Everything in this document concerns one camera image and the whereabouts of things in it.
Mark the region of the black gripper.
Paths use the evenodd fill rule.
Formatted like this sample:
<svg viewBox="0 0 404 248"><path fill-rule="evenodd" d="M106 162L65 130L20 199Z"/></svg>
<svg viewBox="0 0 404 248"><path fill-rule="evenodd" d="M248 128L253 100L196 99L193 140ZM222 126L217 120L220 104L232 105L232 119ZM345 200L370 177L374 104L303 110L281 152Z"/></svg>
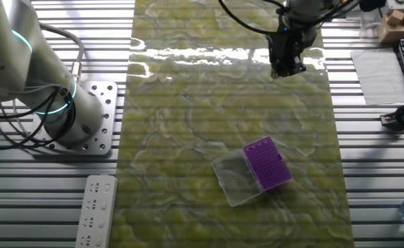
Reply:
<svg viewBox="0 0 404 248"><path fill-rule="evenodd" d="M316 37L317 30L314 26L294 31L284 21L280 21L277 32L268 35L271 77L285 78L305 72L306 66L301 62L301 53L314 43Z"/></svg>

